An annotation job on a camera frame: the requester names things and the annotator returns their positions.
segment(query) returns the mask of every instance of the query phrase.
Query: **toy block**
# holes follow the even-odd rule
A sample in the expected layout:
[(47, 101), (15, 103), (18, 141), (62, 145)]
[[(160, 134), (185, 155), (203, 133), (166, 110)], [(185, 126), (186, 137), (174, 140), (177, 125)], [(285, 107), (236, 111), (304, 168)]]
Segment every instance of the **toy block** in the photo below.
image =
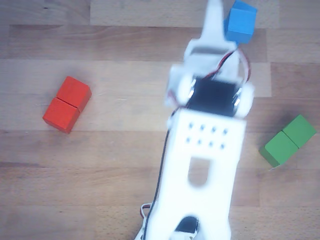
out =
[(225, 39), (237, 44), (249, 43), (254, 34), (256, 15), (256, 8), (236, 0), (224, 21)]
[(259, 152), (275, 168), (284, 164), (297, 150), (294, 142), (281, 131), (261, 147)]
[(81, 113), (91, 97), (91, 91), (88, 85), (67, 76), (56, 97), (78, 108)]
[(70, 133), (90, 97), (88, 85), (67, 76), (42, 118), (54, 128)]
[(42, 118), (50, 126), (68, 134), (79, 115), (76, 107), (54, 97)]
[(282, 130), (298, 148), (301, 148), (316, 129), (300, 114)]

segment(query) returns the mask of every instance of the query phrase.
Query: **green block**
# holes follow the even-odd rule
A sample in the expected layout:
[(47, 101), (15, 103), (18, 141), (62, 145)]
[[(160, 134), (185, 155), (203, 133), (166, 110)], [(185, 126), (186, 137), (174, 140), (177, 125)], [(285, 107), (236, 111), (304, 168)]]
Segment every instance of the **green block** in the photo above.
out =
[(259, 152), (275, 168), (284, 164), (297, 150), (298, 147), (281, 131), (261, 147)]
[(302, 116), (298, 115), (283, 129), (283, 132), (301, 148), (313, 135), (316, 129)]

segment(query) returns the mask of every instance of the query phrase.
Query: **blue cube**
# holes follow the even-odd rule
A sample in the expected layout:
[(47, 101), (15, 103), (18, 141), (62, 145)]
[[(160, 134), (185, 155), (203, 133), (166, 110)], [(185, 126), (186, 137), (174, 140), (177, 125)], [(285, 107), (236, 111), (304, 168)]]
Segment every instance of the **blue cube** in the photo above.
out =
[(224, 20), (224, 36), (228, 41), (247, 44), (255, 30), (257, 9), (236, 0), (228, 17)]

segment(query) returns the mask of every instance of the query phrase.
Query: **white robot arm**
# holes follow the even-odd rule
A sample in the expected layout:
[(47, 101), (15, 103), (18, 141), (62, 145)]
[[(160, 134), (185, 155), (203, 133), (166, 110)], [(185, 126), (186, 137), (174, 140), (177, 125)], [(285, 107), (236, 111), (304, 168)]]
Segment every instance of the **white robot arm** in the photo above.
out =
[[(254, 86), (238, 76), (242, 59), (224, 36), (221, 0), (209, 0), (199, 39), (173, 65), (165, 104), (177, 107), (148, 217), (135, 240), (230, 240), (229, 210)], [(188, 180), (192, 158), (210, 161), (207, 181)]]

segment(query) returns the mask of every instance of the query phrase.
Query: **wood grain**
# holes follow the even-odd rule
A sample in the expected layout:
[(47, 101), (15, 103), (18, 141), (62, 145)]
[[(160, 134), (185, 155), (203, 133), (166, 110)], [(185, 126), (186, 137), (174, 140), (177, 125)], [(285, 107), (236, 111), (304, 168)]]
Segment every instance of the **wood grain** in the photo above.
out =
[(90, 0), (2, 0), (0, 24), (90, 23)]
[(5, 240), (88, 240), (95, 236), (92, 206), (15, 206), (1, 223)]
[(253, 63), (267, 62), (267, 33), (266, 29), (254, 30), (251, 41), (248, 44), (240, 44), (239, 47)]
[[(234, 182), (232, 240), (319, 240), (320, 134), (271, 169), (258, 149), (302, 114), (320, 131), (320, 3), (245, 0), (255, 99)], [(224, 0), (224, 15), (234, 0)], [(130, 240), (152, 201), (172, 64), (206, 0), (0, 1), (0, 239)], [(66, 76), (92, 97), (71, 134), (42, 120)], [(191, 172), (200, 179), (202, 171)]]
[[(48, 60), (182, 61), (200, 28), (87, 25), (12, 25), (8, 58)], [(253, 62), (265, 62), (266, 31), (257, 29), (248, 47)]]
[[(0, 129), (54, 130), (42, 120), (51, 99), (51, 95), (0, 94)], [(246, 118), (246, 131), (276, 133), (299, 114), (305, 116), (319, 131), (319, 107), (318, 99), (257, 97)], [(160, 96), (128, 96), (125, 99), (115, 99), (113, 96), (98, 95), (91, 97), (73, 130), (164, 132), (170, 114), (171, 110), (163, 106), (163, 97)]]
[[(247, 0), (246, 2), (258, 8), (257, 28), (279, 26), (279, 0)], [(227, 16), (234, 1), (224, 0), (223, 3), (224, 15)], [(206, 7), (206, 0), (93, 0), (90, 23), (113, 26), (199, 28), (203, 26)]]
[(319, 207), (320, 171), (283, 169), (261, 174), (260, 205), (263, 207)]
[(97, 206), (95, 239), (135, 239), (141, 228), (139, 205)]
[(320, 64), (272, 63), (271, 75), (274, 97), (320, 98)]
[(0, 25), (0, 58), (7, 56), (9, 43), (9, 26)]
[[(258, 175), (236, 175), (233, 206), (259, 204)], [(153, 199), (159, 168), (0, 167), (0, 206), (121, 206)]]
[[(153, 131), (58, 131), (0, 132), (0, 168), (158, 168), (165, 132)], [(248, 132), (245, 136), (240, 169), (271, 168), (258, 149), (275, 134)], [(283, 166), (285, 168), (319, 168), (318, 145), (314, 136)]]
[(279, 6), (281, 28), (320, 29), (319, 1), (280, 0)]
[(232, 207), (233, 240), (316, 240), (319, 236), (317, 207)]
[(320, 30), (268, 29), (267, 59), (280, 63), (320, 63)]
[[(271, 97), (272, 96), (272, 85), (271, 85), (271, 74), (270, 74), (270, 63), (251, 63), (251, 77), (250, 82), (254, 85), (254, 96), (255, 97)], [(239, 68), (239, 76), (244, 77), (243, 67)]]

